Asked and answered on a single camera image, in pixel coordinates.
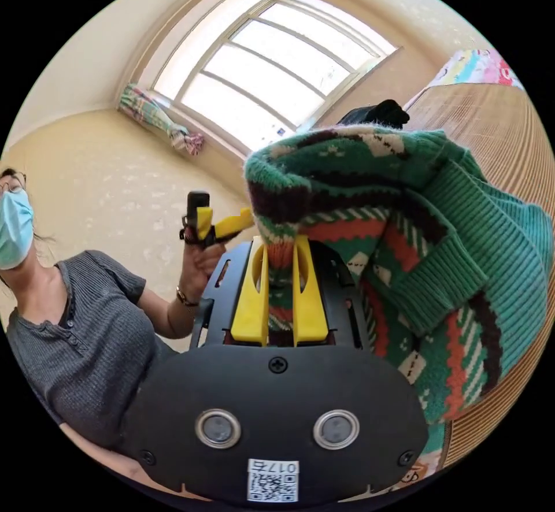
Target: green knit sweater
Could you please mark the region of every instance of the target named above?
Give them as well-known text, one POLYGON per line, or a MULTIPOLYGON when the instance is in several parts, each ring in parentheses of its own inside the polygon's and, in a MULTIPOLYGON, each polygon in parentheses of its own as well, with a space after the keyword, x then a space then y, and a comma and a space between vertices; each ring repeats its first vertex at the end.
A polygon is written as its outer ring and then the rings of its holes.
POLYGON ((268 245, 274 340, 291 329, 304 233, 347 263, 373 352, 414 385, 430 425, 495 387, 545 321, 549 217, 488 184, 442 131, 313 131, 251 155, 245 177, 268 245))

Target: black metal plate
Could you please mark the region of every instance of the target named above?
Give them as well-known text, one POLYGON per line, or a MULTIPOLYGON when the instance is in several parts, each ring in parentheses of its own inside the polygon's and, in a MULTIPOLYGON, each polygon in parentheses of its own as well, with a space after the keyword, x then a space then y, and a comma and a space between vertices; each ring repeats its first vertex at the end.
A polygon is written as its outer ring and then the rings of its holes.
POLYGON ((417 395, 403 375, 369 351, 346 346, 256 348, 211 345, 161 365, 144 383, 127 415, 126 447, 146 473, 173 490, 265 509, 299 508, 392 485, 409 470, 428 437, 417 395), (288 367, 274 374, 271 358, 288 367), (242 427, 239 443, 215 450, 201 443, 195 420, 225 409, 242 427), (361 429, 343 450, 324 450, 312 437, 326 411, 354 413, 361 429), (403 466, 399 457, 414 452, 403 466), (248 502, 249 459, 299 461, 299 502, 248 502))

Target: plaid curtain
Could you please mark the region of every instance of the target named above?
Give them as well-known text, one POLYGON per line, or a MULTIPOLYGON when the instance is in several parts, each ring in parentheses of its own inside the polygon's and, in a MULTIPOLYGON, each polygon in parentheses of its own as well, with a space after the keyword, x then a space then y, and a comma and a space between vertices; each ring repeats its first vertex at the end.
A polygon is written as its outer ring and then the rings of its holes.
POLYGON ((204 143, 200 133, 189 133, 186 127, 174 123, 162 108, 136 84, 128 84, 117 107, 138 123, 164 131, 172 147, 182 153, 197 155, 204 143))

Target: bracelet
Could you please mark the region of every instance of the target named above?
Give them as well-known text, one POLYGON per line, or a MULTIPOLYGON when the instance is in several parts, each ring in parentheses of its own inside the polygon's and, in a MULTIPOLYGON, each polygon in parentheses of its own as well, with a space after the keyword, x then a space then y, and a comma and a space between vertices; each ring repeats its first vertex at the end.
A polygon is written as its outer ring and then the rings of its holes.
POLYGON ((198 302, 189 302, 189 300, 187 300, 187 297, 181 292, 181 289, 179 287, 175 287, 175 295, 179 302, 183 304, 183 306, 187 306, 188 308, 194 308, 198 306, 198 302))

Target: gray henley shirt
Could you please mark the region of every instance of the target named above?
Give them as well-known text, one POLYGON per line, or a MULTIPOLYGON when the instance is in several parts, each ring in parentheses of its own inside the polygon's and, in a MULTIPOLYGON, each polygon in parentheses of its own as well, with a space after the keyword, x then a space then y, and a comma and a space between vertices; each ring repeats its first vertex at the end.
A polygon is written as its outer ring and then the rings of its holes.
POLYGON ((56 265, 68 291, 66 327, 32 324, 14 309, 8 341, 58 425, 67 423, 97 445, 117 448, 139 384, 176 352, 137 306, 144 279, 95 250, 56 265))

